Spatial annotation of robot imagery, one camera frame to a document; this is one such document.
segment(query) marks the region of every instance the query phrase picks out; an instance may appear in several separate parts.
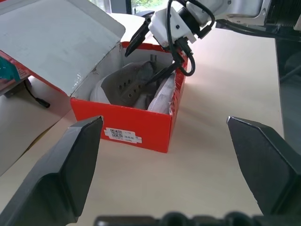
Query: shoe box lid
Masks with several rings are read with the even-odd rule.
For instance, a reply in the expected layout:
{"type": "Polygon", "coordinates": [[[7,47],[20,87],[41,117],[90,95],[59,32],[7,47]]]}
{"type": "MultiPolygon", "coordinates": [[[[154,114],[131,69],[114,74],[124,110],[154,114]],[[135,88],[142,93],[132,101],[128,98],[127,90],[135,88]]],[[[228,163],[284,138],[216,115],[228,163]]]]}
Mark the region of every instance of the shoe box lid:
{"type": "Polygon", "coordinates": [[[88,0],[0,0],[0,27],[0,56],[69,96],[125,33],[88,0]]]}

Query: table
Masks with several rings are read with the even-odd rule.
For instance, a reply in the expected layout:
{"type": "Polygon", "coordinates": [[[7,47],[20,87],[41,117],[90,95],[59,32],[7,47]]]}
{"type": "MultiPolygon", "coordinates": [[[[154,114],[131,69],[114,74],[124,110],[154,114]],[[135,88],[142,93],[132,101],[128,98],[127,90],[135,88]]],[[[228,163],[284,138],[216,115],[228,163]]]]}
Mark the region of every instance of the table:
{"type": "Polygon", "coordinates": [[[0,96],[0,176],[12,166],[28,146],[57,123],[70,109],[70,98],[33,77],[32,92],[47,100],[45,109],[24,89],[10,98],[0,96]]]}
{"type": "MultiPolygon", "coordinates": [[[[127,23],[128,15],[118,16],[127,23]]],[[[197,69],[186,80],[169,153],[101,140],[77,226],[112,214],[261,213],[240,172],[226,119],[233,115],[259,121],[283,136],[275,41],[214,29],[191,47],[197,69]]],[[[69,112],[0,177],[0,211],[35,162],[74,122],[69,112]]]]}

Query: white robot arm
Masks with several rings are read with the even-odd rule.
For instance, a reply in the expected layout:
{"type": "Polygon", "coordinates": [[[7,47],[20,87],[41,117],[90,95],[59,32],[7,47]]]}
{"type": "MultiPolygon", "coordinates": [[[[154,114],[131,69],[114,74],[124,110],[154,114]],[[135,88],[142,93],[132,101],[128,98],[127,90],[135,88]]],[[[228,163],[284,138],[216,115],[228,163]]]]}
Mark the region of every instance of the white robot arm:
{"type": "MultiPolygon", "coordinates": [[[[267,10],[271,0],[196,0],[208,8],[216,20],[228,19],[235,23],[264,25],[267,10]]],[[[187,2],[178,12],[171,8],[171,34],[173,42],[181,37],[187,37],[191,43],[197,39],[197,32],[191,28],[198,24],[203,27],[209,21],[210,16],[201,8],[191,2],[187,2]]],[[[149,30],[159,44],[168,47],[166,31],[166,8],[154,13],[149,24],[149,30]]]]}
{"type": "Polygon", "coordinates": [[[166,76],[175,68],[191,76],[195,63],[188,41],[194,43],[196,36],[204,38],[216,21],[242,34],[301,41],[300,15],[300,0],[168,0],[167,8],[154,12],[152,17],[146,17],[144,24],[132,37],[126,56],[144,41],[146,33],[150,31],[162,48],[169,50],[174,58],[173,65],[159,72],[150,82],[166,76]],[[183,5],[178,12],[171,6],[173,1],[183,5]],[[291,31],[283,35],[250,28],[248,25],[283,26],[291,31]],[[183,58],[180,52],[184,52],[191,62],[189,73],[181,66],[183,58]]]}

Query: gray shoe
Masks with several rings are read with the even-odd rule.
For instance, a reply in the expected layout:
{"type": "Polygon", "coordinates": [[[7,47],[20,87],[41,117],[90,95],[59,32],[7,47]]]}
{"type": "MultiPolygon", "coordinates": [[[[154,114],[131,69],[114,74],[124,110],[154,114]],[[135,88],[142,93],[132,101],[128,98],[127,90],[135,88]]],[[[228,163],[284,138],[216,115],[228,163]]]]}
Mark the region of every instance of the gray shoe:
{"type": "Polygon", "coordinates": [[[129,63],[101,79],[93,89],[90,101],[132,107],[154,73],[150,61],[129,63]]]}

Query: red shoe box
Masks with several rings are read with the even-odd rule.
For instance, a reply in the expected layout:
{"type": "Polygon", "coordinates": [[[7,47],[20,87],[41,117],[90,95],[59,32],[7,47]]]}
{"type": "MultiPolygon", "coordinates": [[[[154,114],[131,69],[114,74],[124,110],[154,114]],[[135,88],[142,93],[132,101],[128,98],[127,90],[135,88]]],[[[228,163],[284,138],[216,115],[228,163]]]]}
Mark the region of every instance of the red shoe box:
{"type": "MultiPolygon", "coordinates": [[[[122,43],[123,48],[127,46],[128,42],[122,43]]],[[[133,58],[139,55],[140,57],[137,59],[142,59],[143,57],[150,59],[150,54],[156,54],[156,52],[157,56],[158,52],[164,53],[160,46],[144,43],[133,53],[136,54],[133,58]]],[[[178,70],[176,72],[176,86],[173,100],[170,105],[171,115],[90,102],[78,98],[72,98],[71,105],[77,120],[83,120],[97,115],[103,116],[104,130],[101,135],[102,139],[167,153],[184,88],[184,80],[185,76],[178,70]]]]}
{"type": "Polygon", "coordinates": [[[66,4],[66,2],[69,0],[56,3],[51,0],[44,0],[36,4],[36,9],[34,9],[35,3],[33,3],[31,9],[24,9],[25,17],[22,17],[23,14],[13,14],[14,12],[12,12],[14,16],[18,17],[18,20],[28,20],[27,23],[24,23],[25,28],[23,29],[32,32],[33,40],[20,38],[20,31],[14,29],[10,33],[10,37],[13,39],[6,39],[5,37],[3,44],[0,43],[0,56],[71,96],[71,105],[77,120],[97,115],[103,116],[102,139],[167,153],[184,88],[185,76],[180,70],[176,71],[170,115],[91,102],[89,97],[95,84],[101,78],[124,65],[130,62],[147,61],[150,60],[151,55],[155,55],[158,64],[163,68],[172,63],[171,54],[163,51],[159,45],[143,43],[129,57],[124,57],[125,49],[129,43],[120,43],[124,33],[124,27],[121,24],[88,1],[72,0],[72,4],[66,4]],[[52,21],[44,20],[44,17],[48,16],[50,6],[60,7],[62,11],[61,14],[60,12],[56,13],[56,19],[61,21],[68,19],[69,21],[72,17],[74,23],[81,23],[81,26],[79,25],[74,29],[70,28],[70,25],[66,26],[62,23],[53,27],[52,21]],[[37,10],[39,13],[41,10],[45,10],[44,17],[40,17],[39,20],[35,20],[33,16],[38,12],[37,10]],[[82,14],[81,18],[76,16],[78,13],[82,14]],[[41,23],[44,27],[49,26],[55,31],[45,34],[43,31],[36,30],[30,23],[41,23]],[[91,27],[93,28],[91,30],[88,24],[92,24],[91,26],[95,26],[95,28],[91,27]],[[103,33],[95,32],[96,28],[97,31],[102,29],[103,33]],[[91,40],[83,42],[82,35],[87,35],[87,39],[91,40]],[[14,41],[15,36],[18,36],[20,49],[9,43],[14,41]],[[63,49],[59,46],[61,42],[64,42],[63,49]],[[33,44],[36,45],[35,48],[32,51],[29,50],[28,55],[25,56],[24,49],[27,50],[33,44]]]}

